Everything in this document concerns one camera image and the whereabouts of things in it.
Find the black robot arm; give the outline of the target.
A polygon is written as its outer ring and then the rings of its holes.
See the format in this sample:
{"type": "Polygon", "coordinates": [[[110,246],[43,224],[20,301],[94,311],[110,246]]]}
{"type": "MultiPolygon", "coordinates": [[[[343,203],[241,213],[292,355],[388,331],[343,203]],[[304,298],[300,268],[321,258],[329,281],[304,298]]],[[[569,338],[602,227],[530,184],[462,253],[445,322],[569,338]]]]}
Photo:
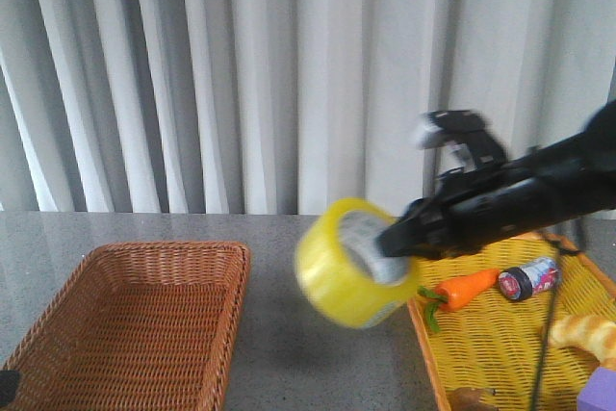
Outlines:
{"type": "Polygon", "coordinates": [[[615,207],[615,105],[583,130],[511,160],[470,110],[423,116],[424,149],[449,146],[461,167],[439,175],[431,197],[411,203],[377,237],[386,257],[437,260],[474,254],[535,229],[615,207]]]}

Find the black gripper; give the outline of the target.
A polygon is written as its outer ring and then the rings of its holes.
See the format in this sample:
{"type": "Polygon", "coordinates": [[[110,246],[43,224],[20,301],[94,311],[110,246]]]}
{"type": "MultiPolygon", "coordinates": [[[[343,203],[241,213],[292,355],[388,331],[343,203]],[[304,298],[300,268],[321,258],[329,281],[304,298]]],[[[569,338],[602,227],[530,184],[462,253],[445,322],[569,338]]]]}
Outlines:
{"type": "Polygon", "coordinates": [[[486,183],[448,175],[429,199],[415,201],[376,238],[384,257],[472,254],[487,244],[583,214],[585,170],[506,166],[486,183]]]}

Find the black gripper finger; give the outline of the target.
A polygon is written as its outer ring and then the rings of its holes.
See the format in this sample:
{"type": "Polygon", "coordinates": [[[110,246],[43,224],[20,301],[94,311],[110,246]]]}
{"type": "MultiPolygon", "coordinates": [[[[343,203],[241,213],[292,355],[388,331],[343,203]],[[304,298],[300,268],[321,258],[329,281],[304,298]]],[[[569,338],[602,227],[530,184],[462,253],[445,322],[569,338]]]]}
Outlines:
{"type": "Polygon", "coordinates": [[[0,404],[11,404],[14,401],[18,390],[19,382],[19,371],[0,371],[0,404]]]}

